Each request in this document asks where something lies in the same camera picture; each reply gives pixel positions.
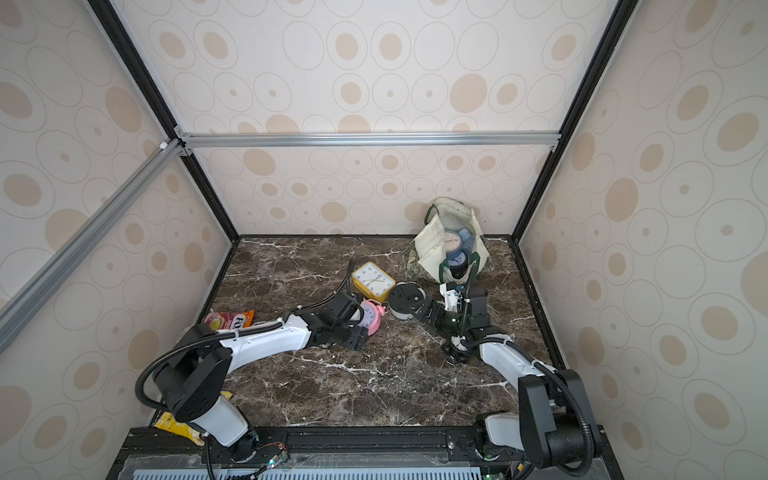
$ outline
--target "polka dot wallpaper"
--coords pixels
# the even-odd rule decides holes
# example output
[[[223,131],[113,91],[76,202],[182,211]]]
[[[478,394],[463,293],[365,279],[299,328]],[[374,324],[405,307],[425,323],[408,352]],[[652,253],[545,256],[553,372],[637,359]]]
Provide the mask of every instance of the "polka dot wallpaper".
[[[164,135],[74,0],[0,6],[0,308]]]
[[[0,354],[0,478],[104,478],[146,424],[137,375],[194,323],[230,245],[183,172],[171,162]]]
[[[196,133],[558,130],[616,0],[121,0]]]
[[[418,233],[436,197],[511,233],[548,145],[199,148],[240,234]]]
[[[768,5],[650,0],[522,242],[624,477],[768,467]]]

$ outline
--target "yellow snack bag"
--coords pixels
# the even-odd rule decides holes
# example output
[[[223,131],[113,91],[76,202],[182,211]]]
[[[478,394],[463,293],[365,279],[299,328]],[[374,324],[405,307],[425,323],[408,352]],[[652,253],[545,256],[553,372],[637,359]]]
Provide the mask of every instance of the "yellow snack bag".
[[[222,392],[221,395],[223,395],[227,400],[232,398],[232,392]],[[154,423],[154,426],[160,430],[165,430],[166,432],[171,432],[175,433],[176,435],[187,437],[195,445],[200,447],[205,445],[203,436],[200,434],[200,432],[193,429],[186,423],[177,422],[176,419],[174,419],[173,414],[170,412],[163,413],[163,415],[161,415],[161,417]]]

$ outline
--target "snack bag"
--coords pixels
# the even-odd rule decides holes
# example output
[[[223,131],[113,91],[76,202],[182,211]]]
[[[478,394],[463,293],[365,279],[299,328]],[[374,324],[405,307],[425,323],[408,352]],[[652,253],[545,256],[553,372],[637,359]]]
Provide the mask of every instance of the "snack bag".
[[[232,392],[222,392],[221,395],[223,395],[227,400],[232,398]],[[175,433],[176,435],[187,437],[195,445],[200,447],[205,445],[205,441],[200,435],[200,432],[193,429],[186,423],[177,422],[170,412],[165,412],[163,415],[161,415],[161,417],[154,423],[154,426],[160,430],[165,430],[166,432],[171,432]]]
[[[245,313],[211,312],[205,316],[203,323],[207,323],[214,330],[244,329],[253,323],[253,310]]]

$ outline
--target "pink alarm clock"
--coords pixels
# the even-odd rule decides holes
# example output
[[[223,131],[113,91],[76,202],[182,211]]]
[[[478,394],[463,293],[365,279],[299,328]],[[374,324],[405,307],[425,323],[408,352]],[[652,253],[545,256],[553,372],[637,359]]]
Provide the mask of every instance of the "pink alarm clock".
[[[360,306],[362,307],[363,315],[358,325],[366,327],[368,335],[373,335],[379,329],[386,309],[375,300],[363,300],[360,302]]]

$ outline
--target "wire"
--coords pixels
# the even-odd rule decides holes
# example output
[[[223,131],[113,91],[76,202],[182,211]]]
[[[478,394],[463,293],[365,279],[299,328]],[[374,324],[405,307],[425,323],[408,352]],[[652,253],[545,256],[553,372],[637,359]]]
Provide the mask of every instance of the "wire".
[[[286,452],[288,451],[288,447],[286,447],[286,444],[284,444],[282,442],[267,443],[266,445],[262,445],[260,447],[257,447],[256,450],[261,450],[261,449],[265,449],[266,447],[273,447],[273,446],[276,446],[280,450],[285,450]]]
[[[349,263],[346,266],[346,275],[344,276],[344,279],[341,281],[339,288],[334,290],[333,293],[331,293],[324,299],[320,300],[319,302],[315,302],[315,303],[312,303],[311,305],[306,305],[306,306],[298,306],[296,309],[291,310],[290,312],[291,313],[296,312],[297,310],[310,310],[328,303],[333,298],[334,295],[336,295],[339,291],[341,291],[341,289],[345,288],[348,285],[349,279],[352,277],[352,273],[355,269],[356,263],[357,263],[357,259],[354,257],[349,261]]]
[[[210,480],[217,480],[216,475],[214,474],[214,466],[210,462],[210,435],[205,435],[205,466],[208,470],[208,478]]]
[[[483,343],[503,343],[504,345],[512,348],[514,351],[519,353],[523,356],[524,359],[526,359],[528,362],[533,363],[535,360],[532,356],[528,355],[520,346],[513,342],[510,339],[502,339],[497,336],[486,336],[484,339],[477,340],[476,342],[467,342],[465,340],[462,340],[462,345],[467,347],[468,349],[471,349],[473,347],[476,347],[478,345],[482,345]]]
[[[274,323],[273,325],[251,327],[249,329],[242,331],[242,333],[239,333],[239,334],[241,337],[256,335],[258,333],[266,333],[266,332],[271,332],[272,330],[277,330],[282,326],[283,326],[283,323],[278,322],[278,323]],[[196,340],[192,343],[188,343],[187,345],[182,345],[180,347],[177,347],[171,350],[170,352],[166,352],[163,355],[157,357],[152,363],[147,365],[147,368],[145,368],[144,371],[141,372],[141,374],[139,374],[138,378],[136,379],[136,384],[134,386],[134,393],[136,394],[136,398],[143,405],[146,405],[151,409],[160,410],[161,412],[168,412],[169,411],[168,407],[164,403],[157,402],[149,398],[147,396],[147,393],[144,392],[144,384],[147,382],[147,379],[150,377],[150,375],[152,375],[152,373],[159,366],[163,365],[164,363],[166,363],[166,361],[175,357],[176,355],[185,353],[199,346],[205,346],[211,343],[219,342],[221,340],[233,339],[235,338],[236,335],[237,334],[234,332],[216,333],[214,335],[203,337],[202,339]]]
[[[534,471],[534,466],[528,460],[523,462],[515,469],[512,480],[525,480]]]
[[[553,382],[561,392],[563,392],[565,400],[568,402],[571,410],[573,410],[574,414],[576,415],[576,419],[578,420],[579,426],[581,427],[581,438],[584,441],[584,457],[578,467],[572,468],[567,465],[560,465],[559,468],[571,477],[581,477],[589,472],[589,468],[592,466],[592,457],[594,456],[592,429],[587,423],[587,420],[584,419],[584,413],[581,411],[581,406],[576,401],[576,397],[574,397],[573,393],[571,393],[571,390],[568,388],[568,386],[565,385],[565,382],[563,382],[559,376],[555,375],[550,369],[547,368],[544,363],[540,362],[539,360],[535,360],[533,362],[533,366],[544,373],[544,376]]]
[[[248,473],[245,475],[238,475],[237,477],[227,477],[227,480],[256,480],[259,475],[266,472],[266,465],[256,470],[254,473]]]
[[[462,287],[462,321],[458,325],[458,337],[462,338],[464,336],[464,330],[467,328],[467,320],[469,316],[469,307],[468,307],[468,298],[469,298],[469,290],[472,288],[472,284],[475,282],[475,278],[478,275],[478,264],[477,262],[472,263],[472,267],[469,269],[469,277],[467,277],[467,283]]]

